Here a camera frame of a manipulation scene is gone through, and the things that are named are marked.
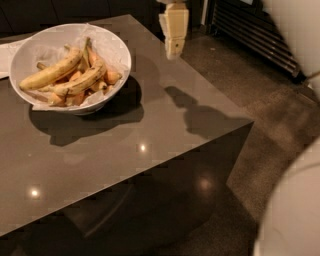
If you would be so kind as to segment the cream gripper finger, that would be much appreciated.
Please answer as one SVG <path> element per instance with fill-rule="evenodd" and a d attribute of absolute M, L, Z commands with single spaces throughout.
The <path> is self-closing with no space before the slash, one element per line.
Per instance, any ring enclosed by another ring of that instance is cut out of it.
<path fill-rule="evenodd" d="M 165 36 L 166 56 L 169 60 L 178 58 L 183 51 L 189 22 L 189 10 L 185 2 L 164 2 L 165 11 L 159 15 L 159 22 Z"/>

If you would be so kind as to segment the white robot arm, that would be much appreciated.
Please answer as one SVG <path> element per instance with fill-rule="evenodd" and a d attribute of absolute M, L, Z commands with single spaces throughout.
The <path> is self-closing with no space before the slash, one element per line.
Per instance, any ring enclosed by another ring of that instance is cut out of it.
<path fill-rule="evenodd" d="M 320 0 L 262 0 L 320 96 Z M 320 144 L 286 171 L 267 204 L 253 256 L 320 256 Z"/>

